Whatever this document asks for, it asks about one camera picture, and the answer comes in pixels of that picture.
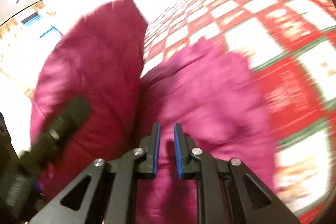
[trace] pink garment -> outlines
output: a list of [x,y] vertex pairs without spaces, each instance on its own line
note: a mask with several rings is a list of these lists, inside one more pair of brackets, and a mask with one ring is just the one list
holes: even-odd
[[137,223],[197,222],[195,183],[177,179],[176,122],[199,147],[219,159],[241,158],[273,189],[275,144],[247,60],[201,38],[139,79],[146,27],[132,0],[119,0],[82,19],[48,57],[33,102],[32,142],[74,94],[88,98],[92,114],[41,177],[46,197],[95,158],[120,157],[153,122],[161,124],[159,171],[139,182]]

